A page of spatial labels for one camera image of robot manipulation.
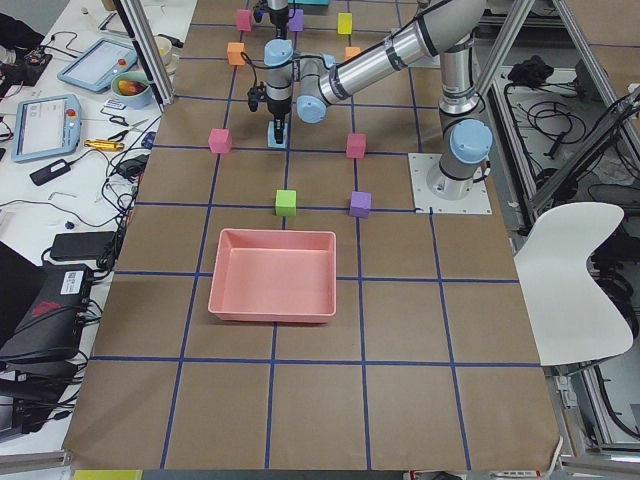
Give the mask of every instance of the workbench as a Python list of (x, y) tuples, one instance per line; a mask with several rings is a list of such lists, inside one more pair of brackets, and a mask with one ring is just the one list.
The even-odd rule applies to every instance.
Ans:
[[(294, 113), (287, 148), (269, 149), (265, 105), (246, 105), (253, 74), (226, 46), (261, 59), (274, 29), (237, 32), (238, 8), (251, 5), (196, 7), (64, 443), (75, 466), (548, 468), (559, 433), (491, 181), (492, 215), (413, 210), (407, 153), (442, 149), (439, 71), (400, 72), (318, 125)], [(290, 38), (341, 61), (415, 8), (334, 0)], [(211, 153), (212, 128), (230, 129), (231, 153)], [(362, 160), (345, 156), (351, 132), (367, 135)], [(274, 214), (281, 188), (298, 192), (295, 217)], [(366, 220), (347, 214), (353, 190), (373, 194)], [(208, 313), (222, 228), (335, 232), (335, 317)]]

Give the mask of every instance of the plastic tray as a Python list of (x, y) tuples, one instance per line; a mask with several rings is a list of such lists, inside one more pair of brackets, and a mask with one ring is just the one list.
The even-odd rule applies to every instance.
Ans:
[(209, 311), (222, 320), (326, 323), (336, 313), (333, 232), (220, 232)]

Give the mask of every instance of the yellow screwdriver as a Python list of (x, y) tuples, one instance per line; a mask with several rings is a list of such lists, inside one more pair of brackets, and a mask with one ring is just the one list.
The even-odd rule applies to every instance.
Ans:
[(124, 143), (113, 142), (111, 140), (85, 140), (84, 146), (95, 148), (97, 150), (104, 150), (106, 152), (117, 152), (118, 150), (124, 150)]

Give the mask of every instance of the yellow cube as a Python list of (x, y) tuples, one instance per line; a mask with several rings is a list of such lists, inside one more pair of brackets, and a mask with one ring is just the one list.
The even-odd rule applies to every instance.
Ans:
[(338, 33), (341, 35), (351, 35), (353, 31), (353, 15), (350, 13), (338, 14)]
[(344, 47), (344, 60), (345, 62), (356, 55), (359, 55), (362, 50), (360, 47)]

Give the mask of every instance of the light blue joint cap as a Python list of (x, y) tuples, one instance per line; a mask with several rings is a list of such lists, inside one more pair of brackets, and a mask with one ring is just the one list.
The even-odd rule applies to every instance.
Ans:
[(493, 145), (493, 134), (480, 120), (463, 120), (451, 132), (451, 152), (467, 165), (482, 162)]
[(322, 58), (324, 59), (324, 65), (327, 68), (333, 67), (336, 63), (336, 57), (333, 55), (329, 55), (328, 53), (323, 53)]
[(264, 64), (267, 67), (277, 67), (288, 62), (293, 57), (293, 43), (291, 40), (275, 39), (264, 46)]
[(327, 116), (324, 102), (311, 95), (300, 95), (296, 100), (298, 117), (305, 123), (320, 123)]

